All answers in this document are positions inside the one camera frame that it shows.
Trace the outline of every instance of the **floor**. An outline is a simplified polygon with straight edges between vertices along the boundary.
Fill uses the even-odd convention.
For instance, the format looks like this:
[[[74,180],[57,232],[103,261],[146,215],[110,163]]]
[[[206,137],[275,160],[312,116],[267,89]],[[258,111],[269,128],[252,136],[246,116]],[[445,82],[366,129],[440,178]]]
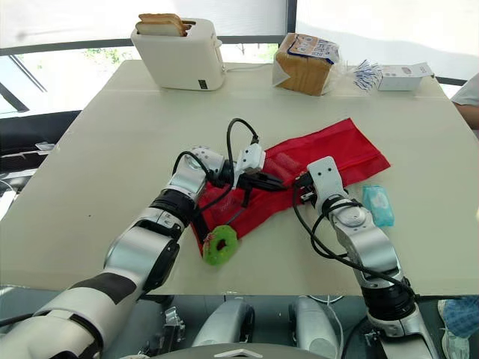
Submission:
[[[218,307],[225,299],[229,297],[221,296],[196,296],[179,295],[173,300],[172,305],[176,306],[178,313],[186,324],[186,338],[180,344],[180,348],[191,346],[197,332],[207,317]],[[293,296],[245,296],[244,299],[255,310],[255,326],[253,333],[253,342],[272,343],[289,346],[291,338],[288,326],[288,306],[295,299]],[[343,326],[344,337],[346,338],[351,329],[363,317],[366,310],[361,297],[345,297],[332,305]],[[426,326],[430,330],[436,348],[442,356],[441,338],[444,327],[441,318],[437,312],[437,301],[428,301],[420,303]],[[346,358],[364,359],[376,358],[373,350],[367,347],[363,334],[370,332],[371,326],[365,323],[356,332],[352,338]],[[470,358],[479,358],[479,333],[476,333],[470,339],[471,355]]]
[[[45,290],[33,290],[15,288],[0,295],[0,318],[18,316],[20,314],[35,311],[47,301],[51,300],[57,292]],[[177,295],[171,302],[171,306],[177,308],[177,312],[186,325],[186,338],[178,346],[179,349],[191,346],[196,334],[200,330],[207,317],[225,300],[234,298],[224,295]],[[255,311],[255,325],[253,342],[271,343],[290,346],[292,344],[289,331],[288,306],[293,303],[294,296],[244,296]],[[421,312],[430,330],[436,348],[441,351],[440,340],[444,331],[442,320],[437,313],[437,301],[420,303]],[[361,297],[345,297],[332,304],[343,326],[346,338],[351,329],[361,318],[364,317],[365,305]],[[339,333],[338,325],[331,316],[333,327]],[[164,319],[160,305],[151,301],[139,301],[136,305],[125,329],[120,333],[112,347],[102,356],[103,359],[121,358],[125,355],[137,354],[149,340],[154,340],[155,334],[162,330]],[[8,328],[0,328],[0,333]],[[370,331],[366,322],[352,338],[346,358],[364,359],[376,358],[372,349],[367,347],[363,334]],[[479,335],[475,334],[470,339],[471,356],[479,358]]]

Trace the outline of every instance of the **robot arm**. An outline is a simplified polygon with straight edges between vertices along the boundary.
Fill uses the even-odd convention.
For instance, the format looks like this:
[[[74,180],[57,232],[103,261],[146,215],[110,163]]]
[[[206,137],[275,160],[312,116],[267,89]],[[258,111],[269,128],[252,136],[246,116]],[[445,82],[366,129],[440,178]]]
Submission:
[[[165,282],[180,249],[177,241],[197,214],[207,180],[218,187],[233,186],[234,173],[234,185],[261,187],[258,171],[264,152],[253,145],[240,153],[241,163],[233,171],[235,164],[223,156],[194,147],[208,178],[191,156],[182,156],[160,195],[112,243],[102,272],[74,284],[18,324],[0,339],[0,353],[19,359],[99,358],[124,327],[136,301]]]
[[[374,339],[381,342],[387,358],[439,359],[413,292],[407,290],[409,281],[404,277],[392,243],[376,227],[371,213],[350,200],[333,158],[311,163],[308,172],[317,196],[315,208],[329,219],[350,261],[399,282],[354,269],[368,308],[367,316],[375,328]],[[417,345],[418,337],[427,350],[424,345],[422,348]],[[397,338],[402,338],[402,345]],[[404,345],[409,341],[414,345]],[[405,355],[407,349],[414,350],[413,356]]]

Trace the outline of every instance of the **black cable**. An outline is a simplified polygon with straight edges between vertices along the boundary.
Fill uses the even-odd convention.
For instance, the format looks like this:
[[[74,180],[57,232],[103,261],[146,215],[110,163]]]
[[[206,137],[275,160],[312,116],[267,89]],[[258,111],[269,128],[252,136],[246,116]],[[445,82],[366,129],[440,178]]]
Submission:
[[[341,355],[341,359],[346,359],[346,353],[347,349],[351,344],[351,339],[354,336],[354,333],[367,321],[367,316],[365,316],[363,319],[361,319],[359,322],[356,323],[356,325],[351,329],[350,334],[346,338],[346,342],[344,342],[344,347],[343,347],[343,354]]]
[[[14,316],[12,318],[2,319],[0,320],[0,328],[5,327],[7,325],[12,325],[12,324],[21,322],[22,320],[31,318],[32,316],[33,316],[33,313],[29,313],[29,314],[23,314],[21,316]]]
[[[210,173],[210,171],[208,170],[207,166],[204,165],[204,163],[192,152],[190,151],[183,151],[182,153],[180,153],[177,157],[177,160],[174,162],[174,166],[173,166],[173,173],[172,174],[175,174],[177,172],[177,169],[178,169],[178,165],[180,163],[180,160],[182,159],[183,156],[191,156],[201,167],[201,169],[203,170],[204,174],[207,175],[207,179],[210,181],[212,180],[212,174]]]
[[[313,224],[313,228],[311,228],[311,231],[316,234],[316,229],[318,228],[318,226],[320,225],[321,221],[324,219],[324,215],[320,215],[318,217],[318,219],[316,220],[316,222],[314,222]],[[314,238],[311,237],[311,247],[313,247],[314,251],[316,253],[318,253],[320,256],[322,256],[323,258],[326,258],[328,260],[333,260],[334,258],[331,257],[330,255],[322,252],[317,246],[316,246],[316,243],[314,242]],[[347,257],[347,253],[344,253],[344,254],[339,254],[339,257],[341,258],[344,258],[344,257]]]
[[[301,223],[301,225],[306,229],[306,231],[309,233],[309,235],[312,237],[312,239],[314,240],[314,242],[316,244],[318,244],[321,249],[323,251],[325,251],[329,256],[331,256],[333,259],[337,260],[338,262],[341,262],[343,263],[344,265],[348,266],[348,267],[351,267],[353,269],[357,269],[359,271],[362,271],[363,273],[368,273],[369,275],[372,275],[374,277],[378,277],[378,278],[381,278],[381,279],[384,279],[384,280],[387,280],[388,282],[390,283],[393,283],[393,284],[397,284],[398,286],[401,286],[402,288],[404,288],[404,290],[406,290],[410,295],[412,295],[413,297],[415,297],[415,293],[414,293],[414,290],[412,290],[412,288],[410,286],[408,286],[407,284],[397,280],[397,279],[394,279],[393,277],[390,277],[386,274],[383,274],[379,271],[374,271],[373,269],[369,269],[369,268],[366,268],[360,264],[356,264],[354,262],[351,262],[350,260],[345,260],[344,258],[338,256],[335,252],[331,251],[328,247],[326,247],[317,237],[316,235],[313,233],[313,231],[311,230],[311,228],[306,224],[305,220],[302,218],[301,214],[299,213],[299,210],[298,210],[298,206],[296,205],[296,195],[297,195],[297,191],[298,191],[298,187],[296,185],[293,185],[293,210],[296,214],[296,217],[298,218],[299,220],[299,223]],[[337,208],[341,208],[341,207],[345,207],[345,206],[361,206],[360,203],[342,203],[342,204],[338,204],[336,206],[332,206],[329,208],[329,211],[328,213],[326,213],[326,215],[328,215],[331,211],[337,209]]]
[[[243,125],[248,127],[248,129],[251,131],[251,133],[253,134],[253,138],[251,140],[252,144],[256,144],[258,142],[257,133],[253,129],[253,127],[251,127],[251,125],[249,123],[247,123],[246,121],[244,121],[241,118],[234,118],[233,120],[231,120],[230,124],[228,125],[228,129],[226,130],[226,148],[228,150],[228,161],[229,161],[229,165],[230,165],[230,183],[228,184],[228,187],[226,188],[226,190],[223,193],[221,193],[216,199],[214,199],[211,202],[209,202],[208,204],[204,205],[197,212],[198,214],[206,211],[210,207],[217,204],[219,201],[221,201],[223,198],[225,198],[228,195],[228,193],[230,193],[231,190],[233,189],[233,186],[234,186],[234,162],[233,162],[233,151],[231,149],[231,129],[233,128],[233,125],[237,122],[242,123]]]

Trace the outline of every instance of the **white box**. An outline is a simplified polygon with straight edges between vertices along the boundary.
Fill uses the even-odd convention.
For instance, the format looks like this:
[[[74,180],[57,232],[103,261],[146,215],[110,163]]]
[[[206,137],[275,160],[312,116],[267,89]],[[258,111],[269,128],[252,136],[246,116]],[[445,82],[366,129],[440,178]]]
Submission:
[[[131,38],[153,80],[161,88],[216,90],[225,80],[225,66],[213,23],[195,22],[185,37],[142,35]]]
[[[431,76],[433,71],[426,62],[416,65],[382,65],[382,79],[379,91],[411,91],[415,90],[421,79]]]

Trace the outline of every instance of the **white toaster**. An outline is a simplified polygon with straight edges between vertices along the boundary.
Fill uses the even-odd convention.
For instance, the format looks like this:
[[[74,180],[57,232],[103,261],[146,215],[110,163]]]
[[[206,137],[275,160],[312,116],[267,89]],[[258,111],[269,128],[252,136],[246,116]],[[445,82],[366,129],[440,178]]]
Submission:
[[[185,37],[142,35],[136,29],[132,42],[153,80],[162,88],[216,90],[225,80],[225,66],[213,23],[183,19],[195,24]]]

